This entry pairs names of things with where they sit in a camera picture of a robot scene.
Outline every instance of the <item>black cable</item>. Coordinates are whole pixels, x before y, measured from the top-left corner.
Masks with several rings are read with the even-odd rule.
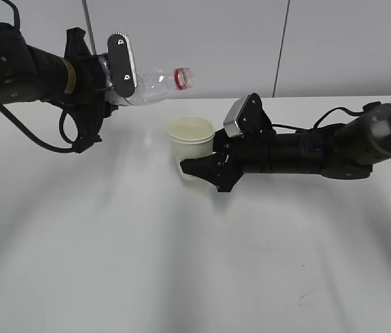
[[[15,29],[20,30],[21,28],[21,19],[19,17],[19,11],[16,7],[16,5],[11,2],[10,0],[1,0],[4,3],[7,3],[12,9],[13,9],[13,24]]]
[[[61,135],[62,139],[66,141],[68,144],[73,144],[74,141],[69,139],[67,134],[65,134],[64,131],[64,123],[65,123],[65,118],[67,117],[67,111],[63,110],[61,113],[61,117],[59,118],[59,134]]]
[[[287,130],[306,130],[305,128],[295,127],[295,126],[289,126],[289,125],[281,125],[279,123],[272,124],[272,127],[278,127],[278,128],[286,128]]]
[[[39,137],[34,135],[17,117],[14,116],[2,103],[0,102],[0,112],[10,120],[13,125],[19,128],[21,132],[23,132],[31,141],[35,142],[38,146],[41,146],[48,151],[53,151],[55,153],[73,153],[73,148],[60,148],[52,146],[44,141],[42,141]]]
[[[322,117],[320,117],[319,120],[316,121],[316,123],[314,124],[314,129],[316,128],[319,128],[319,125],[320,123],[325,120],[325,118],[327,118],[327,116],[329,116],[331,113],[333,113],[334,111],[336,110],[341,110],[343,112],[345,112],[346,114],[348,114],[349,116],[352,116],[352,117],[359,117],[361,116],[362,114],[365,114],[365,111],[362,111],[362,112],[354,112],[354,111],[351,111],[351,110],[348,110],[347,108],[344,108],[342,106],[338,107],[338,108],[333,108],[332,110],[329,110],[327,113],[325,113]]]

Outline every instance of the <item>white cup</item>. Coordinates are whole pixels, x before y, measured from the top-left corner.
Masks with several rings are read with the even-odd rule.
[[[213,153],[215,129],[206,119],[200,117],[182,117],[171,121],[166,128],[170,140],[171,152],[180,174],[186,180],[198,178],[186,175],[180,162],[189,158],[200,158]]]

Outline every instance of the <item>table surface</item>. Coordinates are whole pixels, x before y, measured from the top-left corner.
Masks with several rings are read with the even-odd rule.
[[[312,126],[376,100],[391,96],[263,103],[273,122]],[[82,155],[43,151],[0,115],[0,332],[391,332],[391,160],[359,181],[184,183],[165,124],[218,129],[233,102],[122,108]],[[57,109],[9,108],[60,144]]]

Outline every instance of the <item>plastic bottle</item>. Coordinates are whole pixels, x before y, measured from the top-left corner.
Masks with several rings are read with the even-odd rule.
[[[110,99],[111,103],[123,106],[150,105],[178,94],[181,90],[191,88],[192,72],[189,68],[177,68],[173,73],[158,72],[137,74],[135,93],[125,99]]]

